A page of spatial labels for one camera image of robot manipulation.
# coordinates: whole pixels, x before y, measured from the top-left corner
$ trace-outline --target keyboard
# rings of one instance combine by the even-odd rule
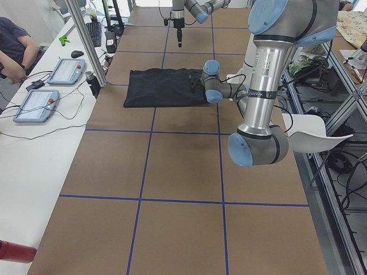
[[[85,23],[88,33],[91,36],[93,46],[101,47],[102,29],[100,22]]]

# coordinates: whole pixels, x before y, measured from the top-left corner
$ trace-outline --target gray robot arm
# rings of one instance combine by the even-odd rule
[[[249,90],[219,81],[219,64],[204,66],[202,82],[209,102],[218,103],[238,91],[237,105],[244,116],[237,133],[229,137],[228,150],[239,166],[271,164],[288,152],[288,141],[271,123],[278,84],[291,47],[331,40],[336,31],[338,0],[257,0],[249,16],[256,45]]]
[[[165,18],[164,22],[167,26],[169,20],[173,21],[173,27],[177,29],[178,46],[182,47],[182,29],[185,27],[184,8],[192,14],[197,22],[202,24],[215,10],[227,7],[230,2],[231,0],[210,0],[200,5],[196,0],[173,0],[170,17]]]

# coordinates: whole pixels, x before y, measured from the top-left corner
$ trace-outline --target wall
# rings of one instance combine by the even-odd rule
[[[0,16],[23,27],[36,43],[52,42],[63,21],[50,8],[51,0],[1,0]]]

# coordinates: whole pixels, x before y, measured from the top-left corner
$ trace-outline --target person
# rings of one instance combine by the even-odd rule
[[[340,1],[339,3],[339,10],[343,10],[343,11],[351,11],[353,10],[353,4],[350,3],[349,1]]]
[[[41,59],[40,49],[27,31],[6,17],[0,17],[0,77],[22,83]]]

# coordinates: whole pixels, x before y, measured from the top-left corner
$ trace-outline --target white chair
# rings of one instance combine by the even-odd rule
[[[283,113],[286,128],[291,127],[291,118]],[[340,142],[352,137],[326,136],[325,123],[321,117],[315,115],[293,115],[293,126],[288,131],[288,137],[294,152],[319,153],[333,149]]]

